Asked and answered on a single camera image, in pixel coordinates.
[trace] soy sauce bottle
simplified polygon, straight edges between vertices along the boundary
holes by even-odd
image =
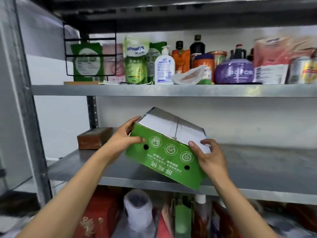
[[[195,35],[195,41],[190,46],[191,50],[191,68],[193,68],[193,63],[195,60],[195,57],[201,54],[205,54],[205,44],[203,44],[201,41],[201,35]]]

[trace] white plastic bag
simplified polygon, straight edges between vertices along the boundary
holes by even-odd
[[[152,222],[152,201],[150,197],[140,189],[133,189],[124,196],[124,206],[128,212],[129,227],[142,232]]]
[[[205,66],[200,65],[197,68],[192,68],[184,74],[175,74],[171,77],[172,81],[176,84],[197,84],[200,80],[204,79]]]

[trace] green cardboard box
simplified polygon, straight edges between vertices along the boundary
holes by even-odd
[[[200,143],[206,138],[203,128],[154,107],[135,123],[131,136],[145,138],[146,144],[130,145],[127,156],[189,188],[199,189],[206,175],[188,141],[210,153],[209,147]]]

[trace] cardboard box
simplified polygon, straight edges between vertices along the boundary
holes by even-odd
[[[127,156],[183,185],[199,189],[206,175],[188,142],[194,141],[204,153],[210,153],[209,147],[200,143],[206,138],[203,128],[154,107],[135,123],[131,136],[145,138],[146,144],[130,145]]]
[[[94,128],[77,136],[78,149],[99,149],[112,136],[113,128]]]

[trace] galvanized steel shelf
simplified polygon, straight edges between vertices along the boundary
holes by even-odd
[[[250,199],[317,205],[317,150],[222,145],[232,181]],[[51,180],[69,181],[94,150],[76,150],[49,167]],[[125,154],[106,168],[101,185],[216,196],[210,180],[192,190]]]
[[[317,97],[299,85],[32,85],[38,96]]]

